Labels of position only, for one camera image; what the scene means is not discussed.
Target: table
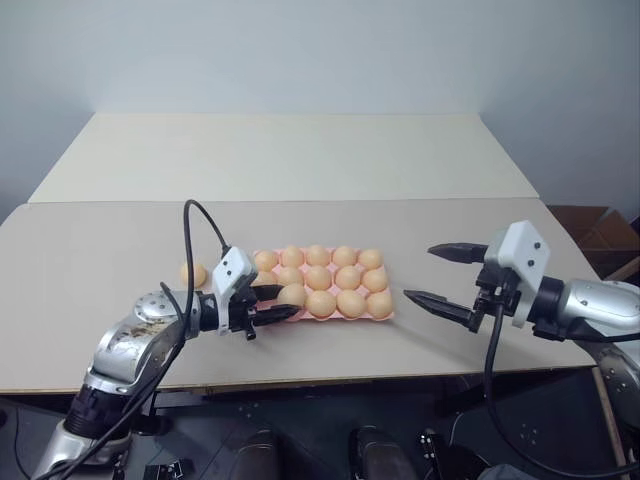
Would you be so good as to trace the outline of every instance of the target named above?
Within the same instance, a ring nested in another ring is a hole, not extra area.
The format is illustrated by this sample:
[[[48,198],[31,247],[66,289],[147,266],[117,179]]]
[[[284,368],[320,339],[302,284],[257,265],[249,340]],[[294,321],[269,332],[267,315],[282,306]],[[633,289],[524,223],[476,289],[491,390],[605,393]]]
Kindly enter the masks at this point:
[[[537,198],[472,115],[95,114],[30,202]]]
[[[349,202],[209,202],[228,241],[247,251],[320,243],[378,247],[392,283],[387,322],[281,324],[244,335],[206,333],[190,341],[166,388],[314,382],[479,372],[490,321],[478,335],[413,305],[402,289],[440,292],[471,304],[479,266],[427,255],[447,241],[487,242],[510,222],[530,219],[552,250],[548,274],[595,279],[564,229],[537,199]],[[182,204],[34,203],[0,228],[0,392],[79,388],[98,340],[138,295],[164,280],[180,288]],[[194,215],[197,261],[219,258],[215,236]],[[592,365],[576,345],[541,340],[505,325],[497,370]]]

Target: black cable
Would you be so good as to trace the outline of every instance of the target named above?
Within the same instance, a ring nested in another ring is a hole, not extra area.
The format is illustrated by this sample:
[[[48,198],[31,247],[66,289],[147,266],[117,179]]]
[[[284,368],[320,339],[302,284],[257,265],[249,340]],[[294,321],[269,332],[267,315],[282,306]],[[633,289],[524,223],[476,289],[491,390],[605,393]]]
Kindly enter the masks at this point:
[[[13,437],[13,456],[16,459],[16,465],[18,466],[18,470],[22,473],[22,476],[29,480],[31,477],[25,470],[22,462],[20,461],[20,456],[18,455],[18,437],[20,436],[20,409],[16,407],[16,434]]]
[[[579,340],[582,342],[592,343],[619,343],[619,342],[631,342],[633,340],[640,340],[640,332],[628,333],[626,335],[614,335],[611,337],[598,337],[596,335],[571,335],[566,337],[567,340]]]
[[[184,344],[186,342],[186,333],[189,328],[190,320],[191,320],[191,308],[193,304],[193,295],[195,292],[194,286],[194,264],[193,264],[193,247],[191,244],[191,225],[189,221],[189,208],[191,206],[195,206],[200,210],[200,212],[207,219],[213,230],[215,231],[218,239],[220,240],[220,244],[222,246],[222,255],[224,256],[226,252],[229,250],[229,246],[224,240],[220,229],[216,225],[209,212],[205,210],[205,208],[195,200],[187,200],[184,204],[182,211],[182,222],[183,222],[183,230],[184,230],[184,242],[185,242],[185,253],[187,257],[187,301],[185,305],[184,313],[180,310],[180,306],[176,301],[175,297],[171,293],[171,289],[165,285],[164,283],[160,283],[160,287],[162,291],[167,296],[171,305],[173,306],[176,314],[178,315],[179,320],[182,322],[182,331],[180,334],[180,339],[176,347],[171,351],[169,359],[166,361],[165,365],[163,365],[162,369],[156,374],[156,376],[152,377],[144,387],[139,390],[138,395],[132,396],[123,409],[123,416],[116,422],[100,439],[94,443],[91,448],[85,451],[80,457],[73,461],[71,464],[61,465],[59,467],[54,468],[50,472],[45,475],[41,475],[36,480],[46,480],[49,479],[60,472],[63,472],[59,480],[65,480],[69,478],[73,472],[80,467],[88,458],[95,455],[98,450],[100,450],[111,438],[111,436],[125,423],[127,422],[137,411],[144,405],[144,402],[148,400],[148,398],[153,394],[156,390],[157,386],[162,381],[162,378],[166,374],[167,370],[178,356]]]
[[[547,472],[553,473],[555,475],[559,475],[561,477],[568,478],[609,478],[616,477],[619,475],[624,475],[625,473],[631,473],[634,470],[639,468],[638,463],[631,463],[629,465],[625,465],[623,467],[618,467],[611,470],[601,471],[601,472],[592,472],[592,473],[575,473],[575,472],[565,472],[563,470],[558,470],[556,468],[545,465],[544,463],[536,460],[535,458],[529,456],[523,450],[520,449],[507,435],[507,432],[502,425],[502,421],[498,417],[498,412],[496,410],[495,401],[493,398],[493,362],[496,357],[496,350],[498,349],[498,340],[500,339],[500,331],[502,330],[502,319],[504,314],[504,306],[499,304],[496,307],[495,317],[496,320],[493,324],[493,331],[491,332],[491,339],[489,340],[489,348],[487,349],[487,356],[485,357],[484,362],[484,373],[483,373],[483,382],[484,382],[484,396],[486,398],[487,410],[489,411],[489,416],[493,421],[496,430],[502,437],[502,439],[509,445],[514,452],[516,452],[520,457],[524,458],[526,461],[532,463],[538,468],[542,470],[546,470]]]

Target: white wall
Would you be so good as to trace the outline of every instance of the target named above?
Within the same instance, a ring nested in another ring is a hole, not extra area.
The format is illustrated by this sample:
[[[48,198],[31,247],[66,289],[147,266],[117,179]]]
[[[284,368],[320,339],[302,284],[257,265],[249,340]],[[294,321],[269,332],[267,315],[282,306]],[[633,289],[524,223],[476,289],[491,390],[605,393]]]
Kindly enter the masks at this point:
[[[477,111],[544,200],[633,217],[639,18],[638,0],[0,0],[0,218],[94,110]]]

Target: floor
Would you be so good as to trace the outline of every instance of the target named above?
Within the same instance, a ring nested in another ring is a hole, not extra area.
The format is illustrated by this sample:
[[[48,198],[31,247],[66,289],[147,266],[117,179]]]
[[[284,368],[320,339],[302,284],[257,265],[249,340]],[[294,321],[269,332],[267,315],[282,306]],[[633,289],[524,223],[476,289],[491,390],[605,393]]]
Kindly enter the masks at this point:
[[[531,455],[566,469],[613,465],[590,375],[588,369],[559,376],[550,372],[544,385],[499,402],[512,436]],[[127,478],[142,478],[147,464],[188,458],[195,466],[195,474],[189,478],[227,479],[235,452],[245,439],[261,428],[271,428],[283,440],[286,479],[347,480],[348,435],[367,424],[383,428],[398,441],[420,478],[426,478],[431,469],[418,443],[418,435],[427,427],[446,439],[453,436],[455,443],[473,449],[491,464],[511,463],[537,478],[554,478],[524,464],[504,444],[482,405],[463,414],[453,411],[441,417],[435,413],[442,405],[453,404],[439,404],[439,400],[478,382],[479,378],[467,376],[230,394],[214,399],[187,394],[160,396],[158,413],[169,416],[173,428],[164,436],[135,437]],[[0,409],[8,415],[6,425],[0,428],[0,479],[22,478],[13,453],[16,410],[20,412],[17,451],[29,473],[62,417],[33,405],[13,403],[15,400],[24,399],[0,399]],[[173,406],[176,403],[191,405]]]

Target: cardboard box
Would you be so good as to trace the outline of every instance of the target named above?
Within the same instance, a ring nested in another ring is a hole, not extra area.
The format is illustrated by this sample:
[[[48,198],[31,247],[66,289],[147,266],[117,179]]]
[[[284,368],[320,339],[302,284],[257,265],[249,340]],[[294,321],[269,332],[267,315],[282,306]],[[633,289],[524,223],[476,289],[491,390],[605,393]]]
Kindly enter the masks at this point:
[[[607,207],[550,206],[593,269],[605,278],[640,255],[640,236],[620,213]]]

